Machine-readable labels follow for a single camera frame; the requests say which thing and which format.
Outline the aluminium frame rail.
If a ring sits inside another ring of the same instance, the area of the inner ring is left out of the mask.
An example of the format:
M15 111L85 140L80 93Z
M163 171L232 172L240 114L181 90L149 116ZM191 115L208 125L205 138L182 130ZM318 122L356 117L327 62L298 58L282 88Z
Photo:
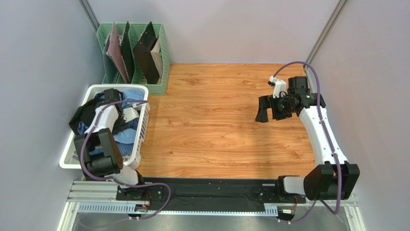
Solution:
M59 230L101 226L103 230L131 227L153 230L317 230L363 231L365 225L354 196L341 203L333 215L322 203L305 198L294 206L265 204L262 212L181 212L150 208L143 201L118 201L119 187L113 182L74 181L70 189Z

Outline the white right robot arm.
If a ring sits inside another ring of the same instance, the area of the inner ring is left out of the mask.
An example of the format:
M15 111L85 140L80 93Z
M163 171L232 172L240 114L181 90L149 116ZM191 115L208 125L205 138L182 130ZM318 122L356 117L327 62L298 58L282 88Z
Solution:
M273 93L259 97L255 121L268 122L269 109L275 120L296 115L307 131L316 163L316 167L304 177L278 177L278 194L282 197L303 195L318 201L347 200L360 170L357 164L349 163L339 147L322 96L310 91L307 77L291 77L285 82L271 76L268 84Z

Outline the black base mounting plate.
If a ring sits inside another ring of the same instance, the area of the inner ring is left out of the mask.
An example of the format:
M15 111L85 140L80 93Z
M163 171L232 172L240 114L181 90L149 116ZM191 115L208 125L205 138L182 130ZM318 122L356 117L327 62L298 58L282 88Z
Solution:
M279 196L276 179L144 178L143 188L117 189L118 201L181 212L262 212L265 204L305 204L301 196Z

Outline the black board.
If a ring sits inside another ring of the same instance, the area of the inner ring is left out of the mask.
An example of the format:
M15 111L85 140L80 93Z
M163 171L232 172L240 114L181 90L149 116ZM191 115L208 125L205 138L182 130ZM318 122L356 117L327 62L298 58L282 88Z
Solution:
M134 56L148 84L157 84L160 78L151 50L157 42L153 23L150 22L133 48Z

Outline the black garment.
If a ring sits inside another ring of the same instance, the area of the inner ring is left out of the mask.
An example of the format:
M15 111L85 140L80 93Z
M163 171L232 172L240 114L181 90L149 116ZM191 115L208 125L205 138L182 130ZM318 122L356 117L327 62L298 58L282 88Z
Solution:
M95 106L102 101L103 99L99 98L91 99L82 106L77 108L76 112L74 113L72 119L69 122L71 130L76 135L80 134L78 132L78 127L81 122L88 127L91 125L91 122L95 117Z

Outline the beige board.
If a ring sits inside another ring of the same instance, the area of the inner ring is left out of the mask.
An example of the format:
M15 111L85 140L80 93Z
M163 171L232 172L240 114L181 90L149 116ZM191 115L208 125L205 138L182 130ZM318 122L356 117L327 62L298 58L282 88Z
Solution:
M151 49L151 56L158 71L159 77L161 78L163 74L163 62L161 56L161 41L159 38L157 38L154 46Z

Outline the blue checkered shirt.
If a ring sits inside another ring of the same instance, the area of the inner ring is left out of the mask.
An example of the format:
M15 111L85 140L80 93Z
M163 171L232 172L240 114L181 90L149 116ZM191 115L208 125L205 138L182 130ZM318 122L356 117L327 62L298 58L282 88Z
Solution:
M137 134L138 122L139 122L138 118L130 121L128 123L129 124L128 129L113 135L114 140L116 141L122 156L126 156L132 153L136 134ZM84 125L81 122L78 127L78 132L80 133L80 135L84 134L85 131L88 130L88 128L89 128L88 126ZM103 152L102 148L98 148L90 152L90 155L100 154L102 152Z

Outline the dark green board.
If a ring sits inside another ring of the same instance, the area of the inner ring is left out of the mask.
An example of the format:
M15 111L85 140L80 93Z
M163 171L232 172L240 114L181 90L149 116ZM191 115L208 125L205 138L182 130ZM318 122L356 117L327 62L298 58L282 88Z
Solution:
M121 40L121 54L126 68L127 83L132 82L135 73L135 64L131 51L131 43L129 40L129 30L130 23L127 22Z

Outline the corner aluminium profile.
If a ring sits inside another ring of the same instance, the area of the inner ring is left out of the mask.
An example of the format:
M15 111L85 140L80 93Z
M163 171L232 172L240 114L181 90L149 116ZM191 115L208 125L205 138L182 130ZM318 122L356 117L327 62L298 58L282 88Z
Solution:
M81 8L83 9L87 19L90 22L90 25L94 32L96 33L100 23L99 20L97 19L97 16L88 0L78 0L78 3L80 4Z
M327 37L330 35L332 29L334 28L335 24L337 23L339 17L342 15L348 3L349 3L349 0L339 0L337 2L334 10L332 11L330 17L328 18L324 28L322 29L318 39L316 40L313 48L311 49L307 57L306 62L308 64L313 64L323 44L325 43Z

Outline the light blue long sleeve shirt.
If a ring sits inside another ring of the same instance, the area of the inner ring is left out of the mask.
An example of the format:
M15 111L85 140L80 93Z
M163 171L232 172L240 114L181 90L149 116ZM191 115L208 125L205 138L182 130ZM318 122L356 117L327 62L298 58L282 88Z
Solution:
M121 100L143 100L144 92L141 89L128 89L120 93ZM114 140L120 145L133 144L136 137L136 130L138 127L139 118L135 118L129 122L127 125L129 128L113 134ZM81 118L76 119L74 122L70 122L69 126L72 128L76 135L82 135L89 128L89 125Z

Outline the right corner aluminium profile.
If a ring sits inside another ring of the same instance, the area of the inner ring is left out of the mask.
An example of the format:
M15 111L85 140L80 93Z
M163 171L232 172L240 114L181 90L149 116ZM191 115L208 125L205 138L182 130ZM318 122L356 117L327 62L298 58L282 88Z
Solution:
M330 17L328 18L324 28L322 29L318 39L316 40L313 48L311 49L307 57L306 62L308 64L313 64L323 44L325 43L327 37L330 35L332 29L334 28L335 24L337 23L339 17L342 15L348 3L349 3L349 0L339 0L337 2L334 10L332 11Z

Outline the white plastic laundry basket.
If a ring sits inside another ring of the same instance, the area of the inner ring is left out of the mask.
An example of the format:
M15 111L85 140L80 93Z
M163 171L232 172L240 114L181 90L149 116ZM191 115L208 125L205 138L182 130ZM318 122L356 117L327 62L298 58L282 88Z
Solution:
M116 89L121 92L126 90L141 90L143 99L147 100L149 95L149 90L147 87L143 85L135 85L135 84L95 84L88 88L82 104L85 104L87 101L94 98L94 96L100 92L103 92L106 89ZM139 112L138 117L138 125L136 126L136 138L133 143L132 152L129 155L124 156L124 164L131 167L137 168L141 162L141 144L144 142L146 128L149 119L149 111L150 105L149 103L145 103L137 107L137 112ZM59 161L59 165L61 168L65 169L80 169L80 162L79 162L79 152L76 151L74 145L74 137L75 133L73 131L70 132L69 138L66 142L65 148L62 152L62 156Z

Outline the left corner aluminium profile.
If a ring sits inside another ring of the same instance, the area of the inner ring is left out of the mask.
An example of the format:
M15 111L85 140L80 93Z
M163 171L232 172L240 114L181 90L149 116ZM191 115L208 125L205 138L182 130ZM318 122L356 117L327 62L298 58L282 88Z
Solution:
M87 19L90 22L90 25L94 32L96 33L100 23L99 20L97 19L97 16L88 0L78 0L78 3L80 4L81 8L83 9Z

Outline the pink board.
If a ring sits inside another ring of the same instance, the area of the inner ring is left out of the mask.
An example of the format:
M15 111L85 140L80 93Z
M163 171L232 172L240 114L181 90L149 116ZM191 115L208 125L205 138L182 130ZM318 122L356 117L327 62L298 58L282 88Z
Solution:
M125 83L129 83L128 73L125 67L124 59L121 54L121 45L116 23L112 23L112 28L109 37L108 55L111 57L117 71Z

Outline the green plastic file rack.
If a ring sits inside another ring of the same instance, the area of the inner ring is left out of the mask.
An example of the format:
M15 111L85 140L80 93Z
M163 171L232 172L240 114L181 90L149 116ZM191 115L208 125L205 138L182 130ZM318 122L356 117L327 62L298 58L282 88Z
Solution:
M150 95L165 94L170 60L162 24L105 23L96 36L104 84L142 85Z

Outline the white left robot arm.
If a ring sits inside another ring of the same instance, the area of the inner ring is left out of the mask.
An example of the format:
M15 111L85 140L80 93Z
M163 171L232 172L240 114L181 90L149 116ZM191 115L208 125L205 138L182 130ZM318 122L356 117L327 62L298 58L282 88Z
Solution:
M129 132L129 125L124 119L125 103L141 105L145 102L127 100L123 92L107 89L77 108L69 122L85 177L97 181L111 180L123 188L142 183L139 172L124 163L119 147L119 136L127 136Z

